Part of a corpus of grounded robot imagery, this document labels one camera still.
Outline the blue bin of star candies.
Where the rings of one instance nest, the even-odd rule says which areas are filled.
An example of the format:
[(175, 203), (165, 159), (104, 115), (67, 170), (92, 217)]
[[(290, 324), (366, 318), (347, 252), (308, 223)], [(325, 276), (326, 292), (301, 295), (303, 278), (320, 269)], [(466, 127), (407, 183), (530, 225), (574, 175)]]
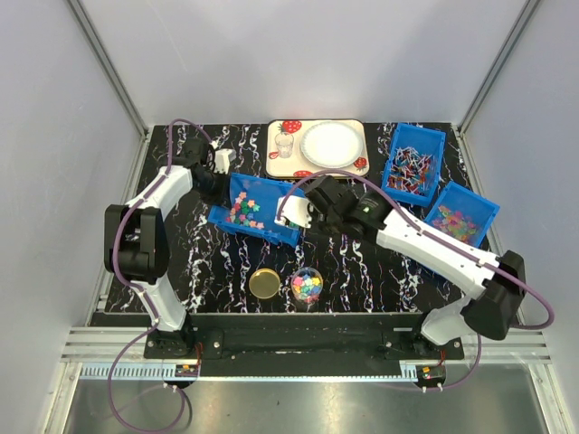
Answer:
[(274, 244), (298, 244), (300, 230), (275, 222), (278, 200), (292, 184), (250, 175), (232, 174), (230, 206), (213, 206), (207, 221), (230, 234), (243, 234)]

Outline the scooped star candies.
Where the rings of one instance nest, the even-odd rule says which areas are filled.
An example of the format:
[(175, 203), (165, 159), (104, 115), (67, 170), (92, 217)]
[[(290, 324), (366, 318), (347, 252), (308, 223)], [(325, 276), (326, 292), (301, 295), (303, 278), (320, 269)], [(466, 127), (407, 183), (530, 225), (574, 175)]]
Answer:
[(323, 288), (323, 279), (315, 269), (300, 269), (291, 279), (294, 297), (301, 302), (316, 302)]

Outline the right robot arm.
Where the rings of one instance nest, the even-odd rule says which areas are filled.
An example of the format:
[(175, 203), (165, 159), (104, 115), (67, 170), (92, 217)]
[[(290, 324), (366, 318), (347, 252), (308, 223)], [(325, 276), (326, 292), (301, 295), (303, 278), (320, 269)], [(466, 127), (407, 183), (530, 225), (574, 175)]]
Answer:
[(449, 341), (476, 333), (506, 338), (524, 298), (517, 254), (499, 258), (435, 230), (379, 188), (362, 196), (330, 175), (304, 189), (325, 230), (368, 241), (423, 265), (460, 289), (460, 300), (425, 313), (411, 335), (413, 352), (431, 358)]

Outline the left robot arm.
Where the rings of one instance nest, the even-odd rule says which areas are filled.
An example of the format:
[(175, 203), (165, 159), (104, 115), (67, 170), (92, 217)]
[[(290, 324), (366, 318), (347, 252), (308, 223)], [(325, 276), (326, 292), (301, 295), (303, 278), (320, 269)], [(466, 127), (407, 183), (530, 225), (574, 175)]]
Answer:
[(195, 349), (185, 307), (168, 277), (169, 241), (165, 220), (182, 197), (196, 192), (209, 205), (229, 206), (232, 149), (218, 149), (203, 138), (183, 144), (153, 181), (125, 204), (112, 204), (104, 218), (104, 265), (133, 290), (151, 320), (148, 341), (174, 357)]

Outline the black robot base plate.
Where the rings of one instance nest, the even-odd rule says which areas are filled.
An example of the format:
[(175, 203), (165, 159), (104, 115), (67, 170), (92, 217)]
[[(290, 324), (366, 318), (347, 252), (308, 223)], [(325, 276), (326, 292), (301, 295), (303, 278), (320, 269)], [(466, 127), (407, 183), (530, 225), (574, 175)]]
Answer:
[(418, 336), (421, 314), (293, 313), (195, 314), (177, 332), (154, 332), (146, 340), (147, 359), (188, 358), (200, 351), (204, 360), (237, 353), (307, 354), (331, 351), (379, 355), (387, 360), (464, 358), (458, 338), (444, 346)]

